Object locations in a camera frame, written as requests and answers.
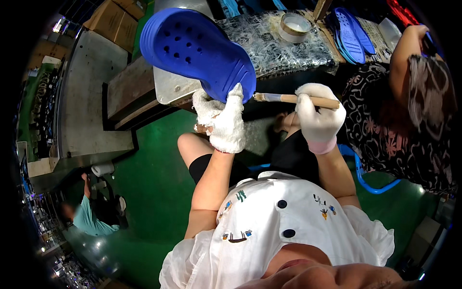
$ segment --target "floral shirt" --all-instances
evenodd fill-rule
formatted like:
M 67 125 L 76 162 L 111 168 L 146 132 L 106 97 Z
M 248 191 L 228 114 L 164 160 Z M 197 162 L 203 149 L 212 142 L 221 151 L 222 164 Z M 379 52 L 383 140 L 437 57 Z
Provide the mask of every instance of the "floral shirt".
M 374 103 L 393 97 L 389 71 L 367 64 L 343 93 L 348 142 L 367 172 L 387 172 L 434 194 L 454 194 L 458 185 L 451 173 L 450 128 L 457 103 L 449 70 L 442 61 L 417 55 L 409 58 L 409 69 L 407 113 L 416 133 L 403 136 L 377 123 Z

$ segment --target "red object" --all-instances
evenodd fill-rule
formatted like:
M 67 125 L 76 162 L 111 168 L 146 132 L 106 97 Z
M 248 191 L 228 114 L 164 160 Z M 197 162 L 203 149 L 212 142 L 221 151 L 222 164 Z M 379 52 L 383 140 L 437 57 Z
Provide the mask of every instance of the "red object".
M 409 25 L 419 25 L 417 19 L 407 8 L 403 8 L 398 4 L 396 0 L 387 0 L 388 6 L 390 6 L 392 13 L 401 20 L 405 27 Z

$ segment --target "plastic sheet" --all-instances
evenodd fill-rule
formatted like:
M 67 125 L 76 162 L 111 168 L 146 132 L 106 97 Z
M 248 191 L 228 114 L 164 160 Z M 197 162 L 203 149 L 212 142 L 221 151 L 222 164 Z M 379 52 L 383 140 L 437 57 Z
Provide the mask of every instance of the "plastic sheet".
M 265 11 L 217 21 L 231 41 L 240 44 L 250 56 L 258 79 L 274 78 L 298 71 L 322 68 L 335 73 L 338 62 L 320 36 L 319 27 L 303 10 L 289 10 L 311 22 L 307 39 L 293 44 L 282 39 L 278 27 L 284 11 Z

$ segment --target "woman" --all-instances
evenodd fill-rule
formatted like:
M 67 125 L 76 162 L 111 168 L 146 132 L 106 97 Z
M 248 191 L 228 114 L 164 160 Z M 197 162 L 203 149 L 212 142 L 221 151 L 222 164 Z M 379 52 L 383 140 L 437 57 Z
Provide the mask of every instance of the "woman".
M 339 138 L 346 137 L 367 172 L 454 194 L 450 139 L 457 102 L 446 64 L 421 55 L 427 31 L 424 25 L 406 28 L 389 71 L 366 64 L 348 81 L 342 98 L 346 130 Z
M 361 210 L 336 146 L 345 109 L 316 111 L 309 95 L 336 99 L 321 84 L 295 93 L 296 113 L 281 124 L 288 136 L 270 171 L 257 179 L 234 162 L 245 146 L 241 85 L 229 92 L 226 106 L 206 101 L 203 90 L 193 95 L 210 142 L 194 134 L 178 139 L 196 188 L 184 240 L 164 260 L 162 288 L 381 288 L 403 282 L 383 267 L 395 247 L 393 229 Z

